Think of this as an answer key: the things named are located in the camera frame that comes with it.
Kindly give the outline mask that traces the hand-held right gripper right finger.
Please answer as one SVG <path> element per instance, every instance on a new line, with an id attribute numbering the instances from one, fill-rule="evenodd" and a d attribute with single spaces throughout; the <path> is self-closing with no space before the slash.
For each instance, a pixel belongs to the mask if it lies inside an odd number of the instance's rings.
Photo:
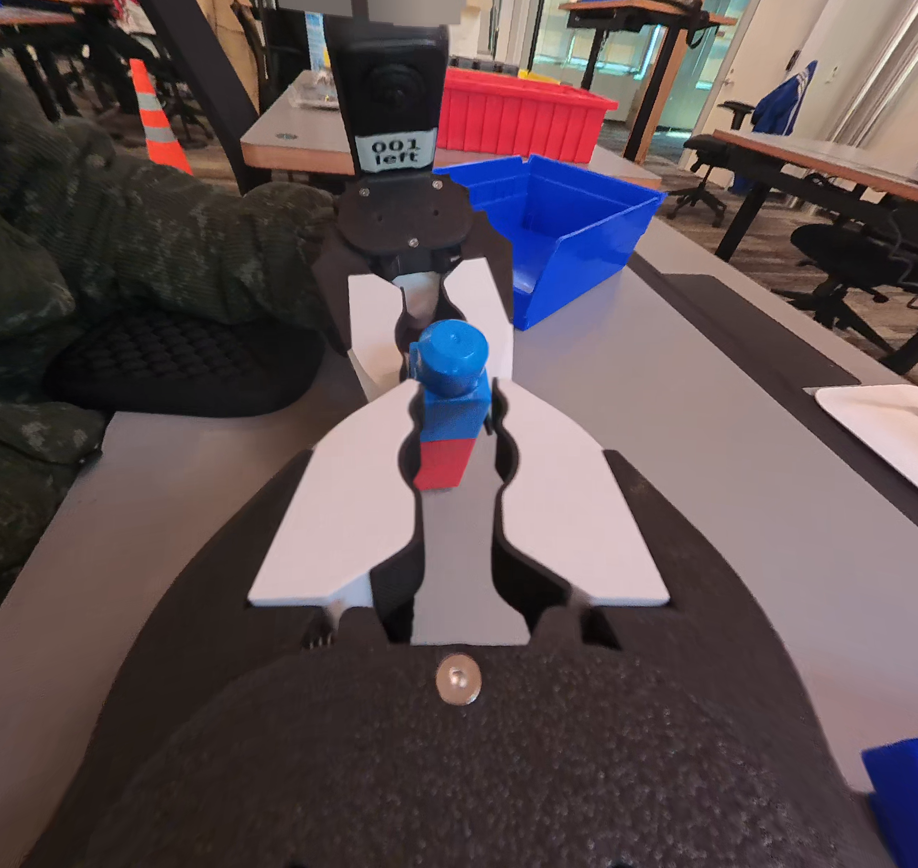
<path id="1" fill-rule="evenodd" d="M 510 379 L 492 388 L 491 575 L 534 630 L 553 607 L 663 607 L 670 592 L 601 444 Z"/>

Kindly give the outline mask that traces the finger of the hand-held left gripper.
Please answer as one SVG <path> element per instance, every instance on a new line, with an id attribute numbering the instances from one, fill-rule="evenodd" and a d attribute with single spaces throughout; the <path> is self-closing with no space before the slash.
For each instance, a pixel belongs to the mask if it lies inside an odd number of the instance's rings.
<path id="1" fill-rule="evenodd" d="M 441 277 L 441 293 L 448 305 L 488 341 L 488 378 L 513 378 L 514 326 L 500 298 L 488 261 L 473 258 L 460 262 Z"/>
<path id="2" fill-rule="evenodd" d="M 406 380 L 407 352 L 397 341 L 407 316 L 403 288 L 374 274 L 348 278 L 350 364 L 368 403 Z"/>

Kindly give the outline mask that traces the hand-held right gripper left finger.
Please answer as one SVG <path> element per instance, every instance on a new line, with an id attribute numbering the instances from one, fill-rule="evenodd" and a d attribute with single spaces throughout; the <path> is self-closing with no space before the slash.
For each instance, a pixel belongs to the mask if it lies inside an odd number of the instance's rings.
<path id="1" fill-rule="evenodd" d="M 423 391 L 406 380 L 352 413 L 311 451 L 247 600 L 314 607 L 334 628 L 374 610 L 408 644 L 423 581 L 419 432 Z"/>

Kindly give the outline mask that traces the blue mega block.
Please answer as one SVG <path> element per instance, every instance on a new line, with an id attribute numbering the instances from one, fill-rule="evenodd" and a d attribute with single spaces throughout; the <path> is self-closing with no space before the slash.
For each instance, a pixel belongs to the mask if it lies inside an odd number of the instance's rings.
<path id="1" fill-rule="evenodd" d="M 424 392 L 422 444 L 476 439 L 491 408 L 488 341 L 462 320 L 431 323 L 409 346 L 408 374 Z"/>

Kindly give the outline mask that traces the blue plastic bin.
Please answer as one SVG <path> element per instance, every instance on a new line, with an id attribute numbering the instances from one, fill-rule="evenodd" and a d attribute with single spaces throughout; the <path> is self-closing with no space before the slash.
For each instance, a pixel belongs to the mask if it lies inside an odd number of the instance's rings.
<path id="1" fill-rule="evenodd" d="M 862 750 L 873 790 L 868 802 L 899 867 L 917 866 L 917 738 Z"/>
<path id="2" fill-rule="evenodd" d="M 521 331 L 620 272 L 666 195 L 543 157 L 440 167 L 512 244 L 514 326 Z"/>

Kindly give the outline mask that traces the red mega block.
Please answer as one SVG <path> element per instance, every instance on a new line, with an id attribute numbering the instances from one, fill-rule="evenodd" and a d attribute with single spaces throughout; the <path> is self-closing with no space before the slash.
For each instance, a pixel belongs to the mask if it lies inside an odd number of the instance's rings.
<path id="1" fill-rule="evenodd" d="M 421 492 L 431 492 L 459 486 L 475 446 L 476 438 L 422 440 L 415 487 Z"/>

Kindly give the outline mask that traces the beige coat on chair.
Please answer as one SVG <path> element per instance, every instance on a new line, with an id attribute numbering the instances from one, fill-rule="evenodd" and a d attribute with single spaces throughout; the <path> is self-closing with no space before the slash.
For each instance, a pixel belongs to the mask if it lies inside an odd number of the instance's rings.
<path id="1" fill-rule="evenodd" d="M 212 32 L 248 94 L 261 113 L 258 33 L 250 0 L 197 0 Z"/>

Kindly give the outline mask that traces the black leaning board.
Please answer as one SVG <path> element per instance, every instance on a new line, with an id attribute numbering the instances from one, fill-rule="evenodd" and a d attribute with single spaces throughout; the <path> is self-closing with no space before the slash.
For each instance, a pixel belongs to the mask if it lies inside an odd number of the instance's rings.
<path id="1" fill-rule="evenodd" d="M 271 172 L 248 165 L 241 139 L 257 121 L 242 82 L 196 0 L 142 0 L 144 9 L 189 85 L 229 161 L 239 191 L 270 182 Z"/>

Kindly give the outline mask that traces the orange striped traffic cone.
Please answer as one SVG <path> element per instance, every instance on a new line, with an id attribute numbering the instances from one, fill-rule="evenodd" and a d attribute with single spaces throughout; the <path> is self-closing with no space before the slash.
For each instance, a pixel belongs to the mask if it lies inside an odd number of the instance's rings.
<path id="1" fill-rule="evenodd" d="M 191 175 L 193 171 L 186 153 L 175 137 L 143 60 L 131 58 L 129 64 L 151 162 Z"/>

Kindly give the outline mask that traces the black office chair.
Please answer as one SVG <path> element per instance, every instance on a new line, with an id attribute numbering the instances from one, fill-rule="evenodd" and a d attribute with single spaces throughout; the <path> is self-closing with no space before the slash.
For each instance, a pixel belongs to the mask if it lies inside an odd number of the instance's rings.
<path id="1" fill-rule="evenodd" d="M 811 313 L 825 328 L 853 331 L 877 347 L 883 357 L 891 357 L 897 349 L 849 307 L 845 298 L 856 289 L 886 302 L 880 288 L 897 288 L 915 296 L 916 251 L 880 242 L 864 231 L 829 224 L 801 226 L 790 241 L 804 256 L 800 265 L 819 269 L 825 279 L 812 291 L 772 288 L 771 292 L 795 309 Z"/>
<path id="2" fill-rule="evenodd" d="M 694 164 L 690 167 L 691 173 L 697 173 L 700 168 L 706 172 L 700 183 L 692 187 L 672 189 L 668 197 L 675 197 L 676 204 L 672 208 L 669 218 L 674 219 L 686 207 L 695 207 L 699 203 L 706 205 L 713 213 L 712 227 L 720 228 L 726 214 L 726 204 L 708 188 L 710 174 L 714 169 L 725 169 L 728 164 L 728 146 L 726 143 L 714 138 L 712 134 L 694 135 L 684 143 L 684 148 L 691 150 L 696 155 Z"/>

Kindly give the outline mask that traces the white desk stand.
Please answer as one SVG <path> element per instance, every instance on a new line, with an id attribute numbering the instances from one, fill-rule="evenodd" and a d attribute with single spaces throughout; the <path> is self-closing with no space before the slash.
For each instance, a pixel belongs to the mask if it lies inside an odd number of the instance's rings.
<path id="1" fill-rule="evenodd" d="M 917 485 L 917 386 L 912 383 L 822 387 L 812 393 L 824 413 Z"/>

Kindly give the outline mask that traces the blue jacket with white stripes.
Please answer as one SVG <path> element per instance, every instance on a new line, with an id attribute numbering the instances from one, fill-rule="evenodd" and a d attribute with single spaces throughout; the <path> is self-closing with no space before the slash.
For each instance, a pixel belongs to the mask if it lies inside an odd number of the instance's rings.
<path id="1" fill-rule="evenodd" d="M 755 106 L 750 123 L 753 132 L 788 136 L 792 133 L 818 61 L 809 64 L 765 95 Z"/>

